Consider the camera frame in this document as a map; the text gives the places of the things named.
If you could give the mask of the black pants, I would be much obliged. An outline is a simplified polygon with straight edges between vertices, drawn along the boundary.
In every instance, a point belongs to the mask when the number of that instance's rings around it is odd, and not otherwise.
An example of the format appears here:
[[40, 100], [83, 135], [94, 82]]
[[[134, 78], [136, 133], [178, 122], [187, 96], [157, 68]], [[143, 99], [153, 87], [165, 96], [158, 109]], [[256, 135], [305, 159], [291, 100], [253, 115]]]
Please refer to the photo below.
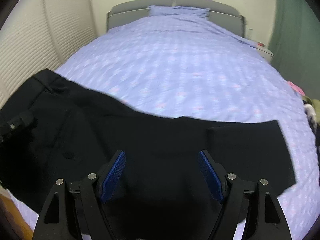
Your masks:
[[200, 171], [202, 150], [243, 180], [266, 179], [276, 197], [295, 183], [275, 120], [161, 118], [47, 69], [12, 94], [1, 121], [25, 111], [33, 124], [1, 142], [3, 187], [40, 216], [57, 179], [81, 181], [122, 150], [125, 168], [102, 205], [116, 239], [209, 239], [222, 205]]

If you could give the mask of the pink garment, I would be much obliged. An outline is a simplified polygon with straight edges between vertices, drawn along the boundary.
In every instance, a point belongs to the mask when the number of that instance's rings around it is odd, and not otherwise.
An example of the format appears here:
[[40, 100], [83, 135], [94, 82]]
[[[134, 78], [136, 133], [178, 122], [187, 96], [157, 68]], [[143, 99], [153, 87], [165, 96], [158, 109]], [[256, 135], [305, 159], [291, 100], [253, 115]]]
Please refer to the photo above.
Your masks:
[[296, 93], [298, 93], [301, 96], [305, 96], [304, 91], [299, 86], [295, 85], [291, 81], [287, 81], [287, 83]]

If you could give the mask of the purple patterned pillow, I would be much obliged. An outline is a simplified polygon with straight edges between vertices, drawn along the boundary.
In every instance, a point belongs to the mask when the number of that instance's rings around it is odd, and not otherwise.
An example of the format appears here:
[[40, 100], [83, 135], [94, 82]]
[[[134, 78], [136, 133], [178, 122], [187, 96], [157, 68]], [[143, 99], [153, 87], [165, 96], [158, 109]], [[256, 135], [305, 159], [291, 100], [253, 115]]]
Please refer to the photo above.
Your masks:
[[208, 18], [209, 10], [196, 7], [165, 7], [150, 5], [148, 7], [150, 16], [175, 16], [175, 15], [195, 15], [200, 18]]

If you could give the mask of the white nightstand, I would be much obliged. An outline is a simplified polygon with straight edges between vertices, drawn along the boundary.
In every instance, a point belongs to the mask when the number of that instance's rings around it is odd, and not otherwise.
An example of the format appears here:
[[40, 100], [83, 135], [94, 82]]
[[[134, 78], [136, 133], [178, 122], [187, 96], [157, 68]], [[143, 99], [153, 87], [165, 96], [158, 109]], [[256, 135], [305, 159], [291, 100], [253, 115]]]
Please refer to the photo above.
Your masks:
[[259, 55], [264, 58], [268, 63], [270, 63], [274, 57], [274, 53], [270, 51], [266, 46], [261, 42], [253, 41], [256, 50], [258, 51]]

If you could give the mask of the purple patterned bed cover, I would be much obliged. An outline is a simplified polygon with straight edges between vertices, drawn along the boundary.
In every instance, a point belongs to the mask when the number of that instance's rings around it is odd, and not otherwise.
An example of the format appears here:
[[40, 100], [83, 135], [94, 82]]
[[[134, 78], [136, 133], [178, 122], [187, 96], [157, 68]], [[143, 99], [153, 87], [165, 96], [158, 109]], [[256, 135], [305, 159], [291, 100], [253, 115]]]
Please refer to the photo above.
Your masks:
[[315, 136], [302, 99], [252, 41], [195, 15], [148, 16], [109, 30], [52, 72], [161, 118], [277, 121], [295, 175], [277, 197], [292, 239], [319, 216]]

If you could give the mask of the white ribbed wardrobe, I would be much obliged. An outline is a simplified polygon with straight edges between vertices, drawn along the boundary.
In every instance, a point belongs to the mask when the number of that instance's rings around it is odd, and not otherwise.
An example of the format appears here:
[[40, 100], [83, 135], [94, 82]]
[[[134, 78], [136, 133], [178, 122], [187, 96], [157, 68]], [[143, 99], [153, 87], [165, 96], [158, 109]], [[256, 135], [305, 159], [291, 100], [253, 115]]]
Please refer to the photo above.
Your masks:
[[1, 104], [96, 37], [91, 0], [19, 0], [1, 28]]

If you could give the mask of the grey upholstered headboard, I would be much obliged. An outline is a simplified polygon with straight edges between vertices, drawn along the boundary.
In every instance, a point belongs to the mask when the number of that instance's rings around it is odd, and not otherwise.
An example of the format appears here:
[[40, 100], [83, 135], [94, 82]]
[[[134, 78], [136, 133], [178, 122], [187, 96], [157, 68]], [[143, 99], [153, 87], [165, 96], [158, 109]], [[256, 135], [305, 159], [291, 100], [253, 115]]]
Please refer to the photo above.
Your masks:
[[115, 5], [106, 17], [106, 29], [151, 15], [203, 12], [202, 17], [235, 35], [245, 36], [245, 17], [237, 9], [211, 0], [134, 0]]

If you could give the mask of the green curtain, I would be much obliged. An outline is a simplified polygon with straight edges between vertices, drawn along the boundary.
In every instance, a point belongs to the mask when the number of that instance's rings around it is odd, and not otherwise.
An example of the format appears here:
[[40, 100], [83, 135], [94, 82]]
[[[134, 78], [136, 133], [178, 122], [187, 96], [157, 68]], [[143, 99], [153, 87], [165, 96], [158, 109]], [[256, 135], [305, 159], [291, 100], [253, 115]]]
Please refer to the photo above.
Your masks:
[[319, 99], [319, 20], [305, 0], [276, 0], [268, 48], [282, 77]]

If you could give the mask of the olive green garment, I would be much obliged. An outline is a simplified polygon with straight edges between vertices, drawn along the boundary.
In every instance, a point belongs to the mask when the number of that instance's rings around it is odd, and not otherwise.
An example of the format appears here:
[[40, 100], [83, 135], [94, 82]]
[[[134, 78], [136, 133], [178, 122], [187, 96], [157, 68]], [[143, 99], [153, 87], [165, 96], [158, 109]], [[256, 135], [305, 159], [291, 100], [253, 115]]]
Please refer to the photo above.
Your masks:
[[308, 96], [305, 97], [306, 103], [310, 104], [315, 110], [315, 121], [319, 124], [319, 99], [311, 99]]

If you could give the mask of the black white patterned garment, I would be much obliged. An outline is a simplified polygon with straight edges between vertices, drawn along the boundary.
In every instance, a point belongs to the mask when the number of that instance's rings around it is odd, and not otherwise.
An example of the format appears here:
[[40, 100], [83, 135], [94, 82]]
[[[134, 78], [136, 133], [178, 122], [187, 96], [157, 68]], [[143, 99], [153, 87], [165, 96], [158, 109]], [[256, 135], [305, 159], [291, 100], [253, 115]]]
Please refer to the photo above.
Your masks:
[[304, 111], [308, 117], [308, 122], [312, 125], [316, 125], [317, 124], [316, 111], [313, 108], [313, 106], [309, 103], [306, 103], [304, 105]]

